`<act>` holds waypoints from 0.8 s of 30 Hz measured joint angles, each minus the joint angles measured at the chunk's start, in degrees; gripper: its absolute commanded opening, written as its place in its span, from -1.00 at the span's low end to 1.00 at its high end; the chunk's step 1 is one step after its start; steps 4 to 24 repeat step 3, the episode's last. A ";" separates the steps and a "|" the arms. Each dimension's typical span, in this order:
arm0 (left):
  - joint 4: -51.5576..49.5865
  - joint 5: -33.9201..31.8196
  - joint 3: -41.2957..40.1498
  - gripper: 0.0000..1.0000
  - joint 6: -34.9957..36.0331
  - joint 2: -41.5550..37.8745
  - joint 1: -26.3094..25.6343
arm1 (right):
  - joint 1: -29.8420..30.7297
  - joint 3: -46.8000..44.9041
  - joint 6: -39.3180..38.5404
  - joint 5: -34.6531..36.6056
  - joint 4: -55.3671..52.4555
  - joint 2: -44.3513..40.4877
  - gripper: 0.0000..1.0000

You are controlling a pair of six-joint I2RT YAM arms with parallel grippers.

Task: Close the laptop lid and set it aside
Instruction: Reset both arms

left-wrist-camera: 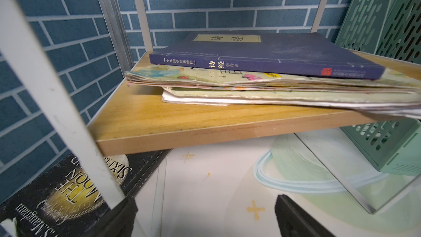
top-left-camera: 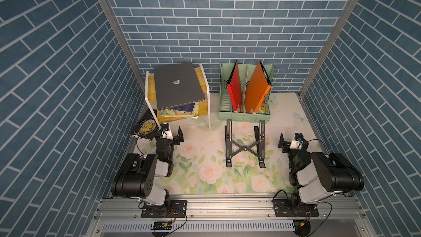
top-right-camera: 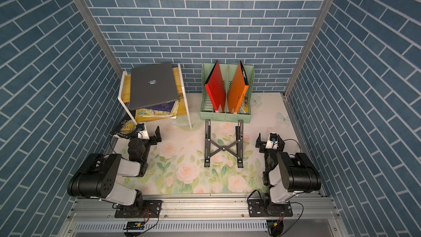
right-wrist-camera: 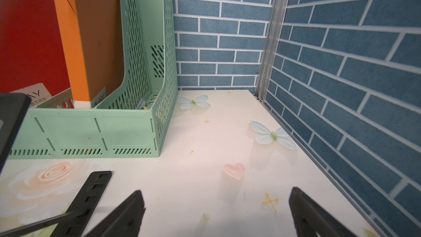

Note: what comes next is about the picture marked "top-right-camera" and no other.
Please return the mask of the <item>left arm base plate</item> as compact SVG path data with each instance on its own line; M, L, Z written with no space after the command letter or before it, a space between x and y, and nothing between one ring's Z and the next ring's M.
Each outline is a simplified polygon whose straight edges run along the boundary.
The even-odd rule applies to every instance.
M142 206L117 205L115 218L159 218L162 200L144 200Z

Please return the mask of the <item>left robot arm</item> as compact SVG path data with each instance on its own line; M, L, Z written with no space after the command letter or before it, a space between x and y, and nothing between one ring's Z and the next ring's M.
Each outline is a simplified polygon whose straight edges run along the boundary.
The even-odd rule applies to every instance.
M70 179L68 194L80 198L102 199L119 206L142 207L141 191L116 182L116 178L143 177L148 168L150 148L161 142L162 137L159 127L156 128L155 135L148 139L139 138L137 130L129 136L128 159L118 153L90 154Z

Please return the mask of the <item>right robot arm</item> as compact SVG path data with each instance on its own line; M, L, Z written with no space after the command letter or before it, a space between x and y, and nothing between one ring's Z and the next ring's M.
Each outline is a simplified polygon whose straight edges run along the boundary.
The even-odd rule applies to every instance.
M270 133L265 142L258 136L255 147L264 154L263 184L268 187L264 202L286 205L293 197L319 191L322 179L307 154L289 154L285 141L277 133Z

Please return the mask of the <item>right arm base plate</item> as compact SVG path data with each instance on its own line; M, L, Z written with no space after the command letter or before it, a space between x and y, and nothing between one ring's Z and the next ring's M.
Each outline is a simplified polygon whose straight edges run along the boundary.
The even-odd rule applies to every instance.
M249 199L247 201L250 217L292 217L290 204L265 203L262 199Z

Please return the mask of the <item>grey laptop computer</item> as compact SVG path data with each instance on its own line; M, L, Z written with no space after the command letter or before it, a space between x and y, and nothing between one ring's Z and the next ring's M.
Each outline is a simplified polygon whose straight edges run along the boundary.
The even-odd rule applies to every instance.
M179 98L171 63L145 64L130 71L129 110L176 101Z

